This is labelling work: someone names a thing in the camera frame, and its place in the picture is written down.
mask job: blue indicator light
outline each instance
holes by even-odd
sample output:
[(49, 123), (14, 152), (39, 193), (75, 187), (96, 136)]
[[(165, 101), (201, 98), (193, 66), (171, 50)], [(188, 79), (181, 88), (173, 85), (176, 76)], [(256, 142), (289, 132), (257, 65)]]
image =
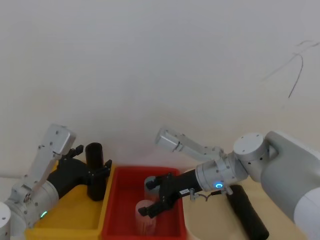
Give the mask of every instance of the blue indicator light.
[(222, 183), (216, 183), (215, 184), (215, 187), (217, 188), (217, 189), (220, 189), (220, 188), (222, 188), (224, 185), (222, 184)]

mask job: clear cup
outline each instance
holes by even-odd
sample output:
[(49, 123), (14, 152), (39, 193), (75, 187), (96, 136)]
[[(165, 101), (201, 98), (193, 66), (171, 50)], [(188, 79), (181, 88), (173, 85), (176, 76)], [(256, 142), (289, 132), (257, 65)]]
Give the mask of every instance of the clear cup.
[(135, 206), (135, 226), (136, 232), (142, 236), (152, 236), (155, 234), (157, 218), (150, 218), (149, 216), (141, 216), (138, 209), (149, 207), (154, 204), (151, 200), (142, 200)]
[(144, 199), (151, 200), (153, 202), (157, 202), (159, 200), (159, 189), (160, 186), (156, 186), (154, 189), (149, 190), (146, 187), (146, 183), (153, 181), (156, 177), (155, 176), (148, 176), (144, 180)]

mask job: robotic arm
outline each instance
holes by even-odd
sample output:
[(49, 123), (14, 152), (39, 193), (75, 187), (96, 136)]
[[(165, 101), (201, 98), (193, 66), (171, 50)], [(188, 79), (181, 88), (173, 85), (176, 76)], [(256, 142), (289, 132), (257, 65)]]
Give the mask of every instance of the robotic arm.
[(75, 134), (63, 126), (49, 127), (28, 173), (12, 187), (9, 199), (0, 202), (0, 240), (23, 234), (58, 203), (57, 190), (47, 178), (75, 139)]
[(152, 218), (171, 209), (184, 196), (191, 195), (194, 201), (202, 190), (232, 195), (230, 185), (250, 176), (309, 239), (320, 239), (320, 153), (275, 131), (265, 137), (244, 135), (229, 154), (220, 147), (201, 146), (169, 128), (159, 131), (156, 143), (204, 163), (179, 176), (168, 174), (148, 182), (149, 189), (160, 185), (160, 201), (139, 209), (143, 216)]
[[(75, 139), (76, 135), (66, 127), (52, 124), (48, 128), (28, 173), (12, 187), (8, 200), (0, 202), (0, 240), (20, 236), (26, 228), (33, 228), (78, 185), (88, 186), (87, 194), (93, 201), (104, 198), (112, 161), (98, 165), (103, 162), (99, 143), (86, 147), (88, 165), (74, 159), (84, 148), (71, 148)], [(57, 160), (57, 169), (52, 172)]]

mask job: white wall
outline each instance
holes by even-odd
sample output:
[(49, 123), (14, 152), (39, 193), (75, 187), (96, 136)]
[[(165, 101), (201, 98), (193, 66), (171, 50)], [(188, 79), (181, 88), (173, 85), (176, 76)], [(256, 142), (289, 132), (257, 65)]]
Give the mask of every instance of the white wall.
[(232, 150), (282, 130), (320, 150), (318, 0), (3, 0), (0, 175), (23, 174), (50, 123), (119, 164), (195, 165), (154, 145), (166, 124)]

